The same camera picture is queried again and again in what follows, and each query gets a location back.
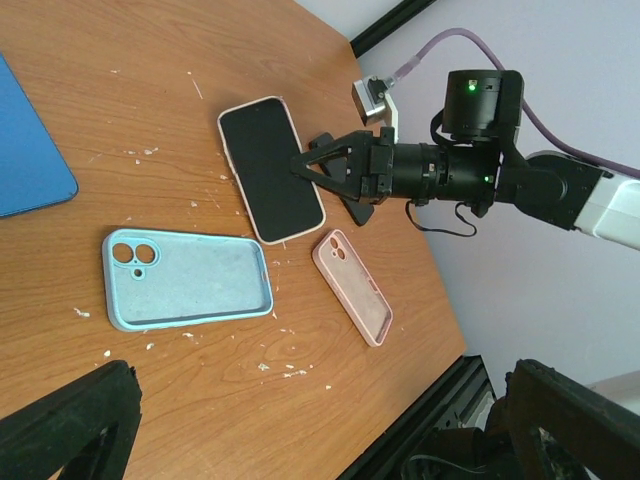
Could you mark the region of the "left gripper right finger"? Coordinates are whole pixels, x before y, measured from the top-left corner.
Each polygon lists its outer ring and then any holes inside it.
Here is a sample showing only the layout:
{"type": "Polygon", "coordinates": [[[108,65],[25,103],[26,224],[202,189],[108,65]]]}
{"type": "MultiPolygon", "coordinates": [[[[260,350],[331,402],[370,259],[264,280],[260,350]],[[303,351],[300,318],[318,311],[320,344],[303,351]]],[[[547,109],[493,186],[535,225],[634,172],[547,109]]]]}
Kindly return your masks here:
{"type": "Polygon", "coordinates": [[[537,360],[506,374],[486,438],[522,479],[639,477],[639,416],[537,360]]]}

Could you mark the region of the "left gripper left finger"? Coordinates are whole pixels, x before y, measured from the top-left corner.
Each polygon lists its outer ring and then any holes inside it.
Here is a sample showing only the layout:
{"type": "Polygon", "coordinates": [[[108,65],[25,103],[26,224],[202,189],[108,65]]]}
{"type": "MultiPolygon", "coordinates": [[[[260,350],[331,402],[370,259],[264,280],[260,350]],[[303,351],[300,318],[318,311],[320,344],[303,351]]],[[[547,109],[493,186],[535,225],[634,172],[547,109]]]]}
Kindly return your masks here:
{"type": "Polygon", "coordinates": [[[136,370],[110,361],[1,419],[3,479],[122,479],[138,432],[136,370]]]}

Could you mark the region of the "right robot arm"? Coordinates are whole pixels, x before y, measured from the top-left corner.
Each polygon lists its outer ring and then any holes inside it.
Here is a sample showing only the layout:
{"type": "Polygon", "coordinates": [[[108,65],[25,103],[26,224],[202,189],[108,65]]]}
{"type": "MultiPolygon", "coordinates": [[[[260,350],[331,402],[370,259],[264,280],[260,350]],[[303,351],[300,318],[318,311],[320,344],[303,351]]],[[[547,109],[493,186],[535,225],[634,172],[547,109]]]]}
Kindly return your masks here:
{"type": "Polygon", "coordinates": [[[390,79],[366,77],[352,94],[364,124],[291,161],[294,174],[367,204],[402,198],[407,206],[453,201],[483,217],[494,203],[567,231],[639,247],[639,176],[584,154],[516,147],[524,80],[514,70],[450,72],[444,108],[431,121],[429,144],[400,142],[390,79]]]}

